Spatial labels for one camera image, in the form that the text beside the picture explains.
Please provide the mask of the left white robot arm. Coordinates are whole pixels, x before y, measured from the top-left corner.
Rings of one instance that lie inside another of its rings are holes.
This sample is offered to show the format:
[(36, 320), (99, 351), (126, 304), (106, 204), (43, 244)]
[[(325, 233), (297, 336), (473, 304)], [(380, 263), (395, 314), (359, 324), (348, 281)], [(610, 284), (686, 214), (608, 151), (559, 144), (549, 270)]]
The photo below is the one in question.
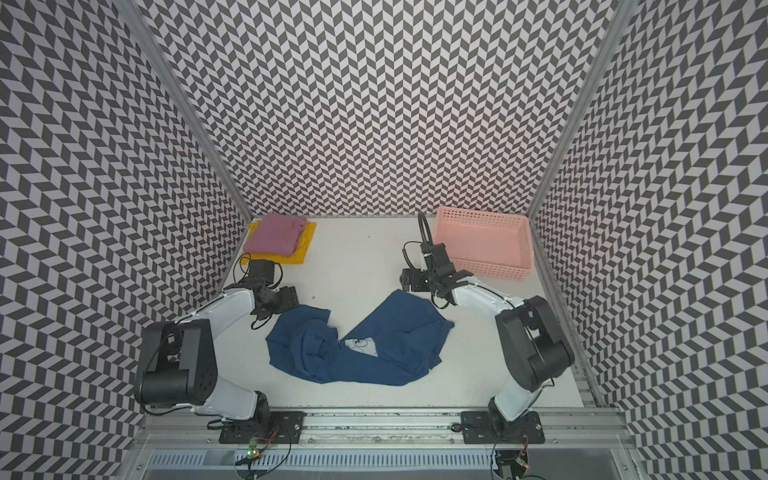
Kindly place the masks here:
[(246, 390), (218, 372), (215, 340), (243, 317), (258, 331), (299, 306), (293, 286), (282, 283), (281, 264), (250, 259), (243, 276), (208, 304), (142, 332), (134, 399), (150, 416), (188, 409), (224, 421), (265, 423), (266, 395)]

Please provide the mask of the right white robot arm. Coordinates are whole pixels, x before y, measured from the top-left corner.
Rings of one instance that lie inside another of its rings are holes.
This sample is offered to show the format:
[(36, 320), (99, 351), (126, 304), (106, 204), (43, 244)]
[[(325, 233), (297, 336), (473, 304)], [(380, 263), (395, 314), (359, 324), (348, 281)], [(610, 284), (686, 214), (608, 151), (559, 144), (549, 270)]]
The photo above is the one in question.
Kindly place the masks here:
[(544, 387), (575, 362), (573, 348), (548, 301), (541, 296), (513, 297), (488, 286), (467, 270), (457, 270), (443, 244), (419, 242), (424, 266), (411, 262), (400, 275), (401, 287), (428, 292), (433, 300), (460, 307), (494, 323), (509, 377), (489, 401), (489, 417), (506, 427), (532, 411)]

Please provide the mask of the blue mickey t-shirt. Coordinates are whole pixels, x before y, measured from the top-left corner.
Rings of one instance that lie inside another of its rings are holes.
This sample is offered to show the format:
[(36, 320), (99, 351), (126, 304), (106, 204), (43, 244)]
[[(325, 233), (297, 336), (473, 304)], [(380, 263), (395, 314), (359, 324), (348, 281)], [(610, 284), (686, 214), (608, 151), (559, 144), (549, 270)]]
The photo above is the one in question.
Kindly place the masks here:
[(280, 315), (266, 343), (270, 364), (303, 380), (404, 386), (441, 363), (453, 328), (430, 301), (394, 291), (343, 338), (328, 310), (302, 305)]

